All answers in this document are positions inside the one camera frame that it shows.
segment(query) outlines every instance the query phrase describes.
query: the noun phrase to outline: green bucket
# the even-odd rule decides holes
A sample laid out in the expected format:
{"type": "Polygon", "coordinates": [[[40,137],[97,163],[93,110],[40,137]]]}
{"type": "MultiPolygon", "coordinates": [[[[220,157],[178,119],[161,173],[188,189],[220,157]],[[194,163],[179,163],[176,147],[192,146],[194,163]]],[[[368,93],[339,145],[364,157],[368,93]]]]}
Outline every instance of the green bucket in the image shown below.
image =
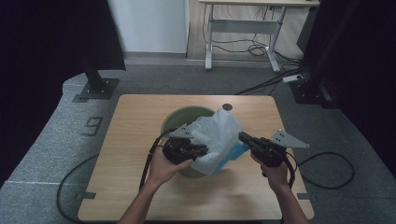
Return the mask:
{"type": "MultiPolygon", "coordinates": [[[[180,109],[177,109],[168,115],[168,117],[163,121],[161,133],[169,129],[178,128],[183,124],[189,125],[200,117],[212,117],[214,114],[215,111],[203,106],[190,105],[181,107],[180,109]]],[[[202,174],[191,167],[180,171],[180,174],[189,178],[199,178],[205,176],[205,174],[202,174]]]]}

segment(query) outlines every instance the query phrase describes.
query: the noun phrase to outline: hand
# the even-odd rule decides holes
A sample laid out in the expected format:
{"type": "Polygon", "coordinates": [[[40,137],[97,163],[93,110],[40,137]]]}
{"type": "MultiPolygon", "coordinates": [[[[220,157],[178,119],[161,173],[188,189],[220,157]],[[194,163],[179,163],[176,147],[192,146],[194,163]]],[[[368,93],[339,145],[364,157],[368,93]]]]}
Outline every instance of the hand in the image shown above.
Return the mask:
{"type": "MultiPolygon", "coordinates": [[[[163,146],[166,141],[167,138],[164,138],[161,141],[160,146],[163,146]]],[[[188,168],[192,164],[192,162],[193,160],[187,160],[183,161],[179,165],[175,165],[165,158],[165,156],[163,155],[163,148],[157,147],[154,151],[154,156],[152,157],[152,161],[150,163],[148,182],[153,182],[156,185],[160,186],[166,181],[170,180],[176,172],[188,168]]]]}
{"type": "Polygon", "coordinates": [[[268,177],[268,183],[272,190],[276,191],[284,187],[288,187],[288,166],[285,162],[282,162],[278,167],[267,167],[257,157],[250,153],[250,157],[256,161],[262,168],[262,171],[266,173],[268,177]]]}

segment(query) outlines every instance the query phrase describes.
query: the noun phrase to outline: plastic bag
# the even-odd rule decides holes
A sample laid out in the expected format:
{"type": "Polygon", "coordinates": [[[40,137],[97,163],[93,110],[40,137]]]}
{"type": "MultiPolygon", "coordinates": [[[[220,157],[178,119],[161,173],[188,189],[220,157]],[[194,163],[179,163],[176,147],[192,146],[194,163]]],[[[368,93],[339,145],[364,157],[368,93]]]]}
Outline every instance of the plastic bag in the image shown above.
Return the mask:
{"type": "Polygon", "coordinates": [[[189,125],[194,144],[205,144],[207,154],[198,157],[191,167],[203,174],[214,175],[229,161],[238,159],[248,147],[238,140],[241,122],[231,112],[219,109],[212,117],[200,117],[189,125]]]}

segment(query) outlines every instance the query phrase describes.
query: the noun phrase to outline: person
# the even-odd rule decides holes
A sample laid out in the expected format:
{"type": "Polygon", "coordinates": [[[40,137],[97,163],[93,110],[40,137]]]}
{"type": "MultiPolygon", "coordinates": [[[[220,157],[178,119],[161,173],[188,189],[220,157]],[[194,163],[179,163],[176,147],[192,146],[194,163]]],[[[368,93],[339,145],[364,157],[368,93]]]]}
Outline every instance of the person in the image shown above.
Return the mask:
{"type": "MultiPolygon", "coordinates": [[[[262,171],[266,173],[268,183],[278,200],[284,222],[286,224],[308,223],[302,208],[289,187],[287,180],[288,167],[286,164],[283,162],[279,167],[269,168],[260,162],[254,155],[250,154],[250,156],[261,166],[262,171]]],[[[162,184],[170,180],[175,173],[188,168],[191,164],[192,160],[183,161],[178,165],[173,164],[165,158],[163,155],[163,146],[159,144],[154,151],[146,183],[124,212],[119,223],[144,223],[156,191],[162,184]]]]}

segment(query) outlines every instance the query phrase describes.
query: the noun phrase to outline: desk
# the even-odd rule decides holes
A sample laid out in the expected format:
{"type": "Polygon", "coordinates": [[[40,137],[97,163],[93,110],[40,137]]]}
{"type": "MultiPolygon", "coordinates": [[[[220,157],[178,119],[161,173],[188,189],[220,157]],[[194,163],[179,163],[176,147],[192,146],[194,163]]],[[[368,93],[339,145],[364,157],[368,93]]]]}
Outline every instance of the desk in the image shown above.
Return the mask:
{"type": "MultiPolygon", "coordinates": [[[[283,124],[270,96],[122,95],[108,128],[78,217],[84,221],[118,220],[138,192],[146,157],[160,135],[163,120],[188,105],[218,110],[224,104],[252,136],[271,137],[283,124]]],[[[293,193],[306,194],[299,171],[293,193]]],[[[308,218],[314,211],[298,200],[308,218]]],[[[217,175],[187,178],[176,174],[156,193],[148,220],[263,220],[281,218],[275,194],[249,153],[230,161],[217,175]]]]}
{"type": "Polygon", "coordinates": [[[207,25],[207,45],[205,56],[205,69],[212,69],[212,33],[244,33],[244,34],[268,34],[274,35],[269,47],[266,47],[268,59],[274,72],[280,72],[274,49],[277,37],[285,18],[287,7],[318,7],[319,0],[200,0],[200,3],[211,5],[207,25]],[[214,5],[238,5],[238,6],[271,6],[282,7],[277,21],[235,21],[213,19],[214,5]]]}

